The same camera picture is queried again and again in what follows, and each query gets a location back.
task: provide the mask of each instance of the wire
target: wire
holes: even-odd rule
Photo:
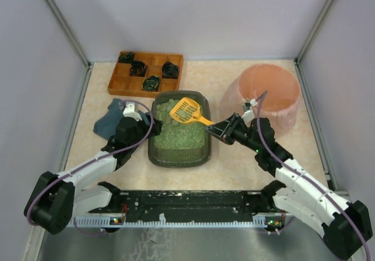
[[[281,233],[283,233],[283,231],[288,229],[293,224],[294,221],[295,221],[295,217],[292,217],[292,219],[289,221],[289,223],[287,223],[282,229],[280,229],[278,231],[275,231],[275,232],[269,232],[269,231],[264,232],[264,231],[262,231],[262,232],[259,232],[259,233],[266,233],[268,235],[280,235]]]
[[[336,207],[340,212],[341,214],[345,217],[345,219],[349,222],[349,224],[352,226],[352,228],[354,229],[354,231],[356,232],[356,235],[358,236],[359,240],[361,241],[363,247],[364,247],[364,251],[366,252],[366,261],[371,261],[371,257],[370,257],[370,249],[366,243],[366,241],[364,240],[364,238],[362,237],[362,234],[361,232],[359,231],[359,229],[357,228],[356,224],[351,220],[351,218],[348,216],[348,214],[336,203],[336,201],[331,198],[328,194],[326,194],[326,192],[316,183],[314,182],[313,180],[311,180],[309,177],[307,176],[304,176],[303,174],[301,174],[300,172],[298,172],[297,170],[294,170],[293,168],[291,168],[288,164],[286,164],[285,162],[283,162],[281,159],[279,159],[272,151],[271,149],[269,148],[269,146],[267,145],[267,143],[265,142],[264,140],[264,137],[262,135],[262,132],[261,132],[261,127],[260,127],[260,111],[262,110],[262,104],[263,104],[263,101],[267,95],[267,91],[265,91],[258,99],[260,99],[260,103],[259,103],[259,106],[258,106],[258,112],[257,112],[257,127],[258,127],[258,133],[259,133],[259,137],[260,137],[260,140],[263,144],[263,146],[265,147],[265,149],[268,151],[268,153],[278,162],[280,163],[282,166],[284,166],[286,169],[288,169],[289,171],[293,172],[294,174],[296,174],[297,176],[301,176],[303,179],[307,180],[311,185],[313,185],[320,193],[322,193],[322,195],[324,195],[328,201],[330,203],[332,203],[332,205],[334,207]]]
[[[162,71],[163,71],[163,75],[162,75],[163,78],[173,78],[173,79],[178,78],[179,68],[177,65],[174,65],[171,62],[166,62],[162,67]]]
[[[129,52],[121,55],[118,58],[119,63],[132,63],[134,60],[135,53],[134,52]]]
[[[130,76],[145,77],[147,65],[140,60],[135,60],[131,63]]]
[[[94,158],[94,159],[92,159],[92,160],[90,160],[90,161],[88,161],[88,162],[82,164],[80,167],[78,167],[77,169],[73,170],[71,173],[65,174],[64,176],[59,177],[58,179],[56,179],[55,181],[53,181],[51,184],[49,184],[44,190],[42,190],[42,191],[39,193],[39,195],[36,196],[36,198],[35,198],[35,199],[33,200],[33,202],[30,204],[30,207],[29,207],[28,212],[27,212],[27,214],[26,214],[26,218],[27,218],[27,220],[28,220],[28,222],[29,222],[30,225],[32,225],[32,226],[37,226],[37,224],[34,223],[33,220],[31,220],[31,211],[32,211],[32,209],[34,208],[34,206],[39,202],[39,200],[41,199],[41,197],[44,196],[44,194],[45,194],[50,188],[52,188],[53,186],[55,186],[56,184],[58,184],[58,183],[61,182],[62,180],[68,178],[69,176],[74,175],[75,173],[77,173],[77,172],[81,171],[82,169],[88,167],[88,166],[91,165],[92,163],[97,162],[98,160],[102,160],[103,158],[107,158],[107,157],[110,157],[110,156],[112,156],[112,155],[118,154],[118,153],[120,153],[120,152],[127,151],[127,150],[130,150],[130,149],[134,148],[134,147],[137,147],[138,145],[142,144],[142,143],[147,139],[147,137],[150,135],[151,130],[152,130],[152,127],[154,126],[154,117],[153,117],[153,115],[152,115],[151,110],[150,110],[145,104],[141,103],[140,101],[135,101],[135,100],[123,100],[122,102],[133,102],[133,103],[136,103],[136,104],[141,105],[142,107],[144,107],[144,108],[147,110],[147,112],[148,112],[149,115],[150,115],[151,123],[150,123],[150,127],[149,127],[149,129],[148,129],[146,135],[145,135],[145,136],[144,136],[139,142],[137,142],[136,144],[134,144],[134,145],[130,145],[129,147],[125,147],[125,148],[122,148],[122,149],[117,150],[117,151],[114,151],[114,152],[111,152],[111,153],[109,153],[109,154],[102,155],[102,156],[98,157],[97,159]],[[77,227],[77,223],[75,222],[75,218],[73,219],[73,224],[74,224],[74,226],[76,227],[76,229],[79,230],[79,228]]]
[[[73,218],[73,225],[74,227],[77,229],[77,231],[79,231],[82,235],[84,236],[90,236],[92,238],[94,237],[97,237],[97,236],[103,236],[105,235],[105,230],[104,229],[100,229],[100,232],[99,233],[85,233],[83,232],[80,228],[78,228],[77,226],[77,221],[76,221],[76,217]]]
[[[286,217],[286,214],[285,214],[285,211],[282,212],[282,215],[281,215],[281,222],[284,224],[285,223],[285,217]]]
[[[128,205],[127,204],[123,204],[123,208],[121,210],[121,217],[122,217],[122,222],[124,222],[124,218],[125,216],[127,215],[128,213]]]
[[[160,85],[160,77],[159,76],[150,76],[143,81],[142,90],[143,91],[158,91]]]

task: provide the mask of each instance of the litter pellet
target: litter pellet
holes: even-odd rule
[[[163,126],[161,134],[155,137],[155,147],[166,150],[188,150],[203,147],[205,137],[204,124],[200,122],[182,124],[172,120],[170,117],[167,107],[173,106],[178,102],[179,100],[174,100],[172,104],[167,101],[164,104],[160,104],[160,110],[156,110],[156,119],[163,121]]]
[[[186,117],[186,112],[184,112],[183,110],[180,110],[178,112],[178,116],[181,116],[182,118],[185,118]]]

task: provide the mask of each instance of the blue cloth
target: blue cloth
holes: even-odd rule
[[[124,117],[122,111],[124,110],[125,103],[121,103],[121,99],[113,99],[112,103],[108,106],[108,112],[100,118],[94,124],[94,133],[100,137],[106,139],[107,141],[116,133],[116,126],[120,120]],[[150,122],[143,112],[139,111],[139,115],[142,117],[147,125]]]

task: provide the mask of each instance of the pink plastic container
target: pink plastic container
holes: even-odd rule
[[[280,66],[259,64],[244,70],[221,98],[220,117],[228,118],[233,113],[242,115],[245,99],[256,99],[266,90],[261,117],[270,120],[276,137],[286,134],[296,123],[301,88],[297,78]]]

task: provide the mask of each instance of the wooden compartment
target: wooden compartment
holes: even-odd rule
[[[130,51],[122,51],[119,57]],[[177,91],[180,86],[183,56],[177,54],[135,52],[134,60],[140,60],[147,65],[145,77],[130,76],[131,64],[117,61],[111,80],[108,84],[108,92],[111,95],[156,98],[160,92]],[[177,79],[162,78],[162,66],[171,62],[179,67]],[[161,78],[158,91],[143,91],[142,84],[147,77],[158,76]]]

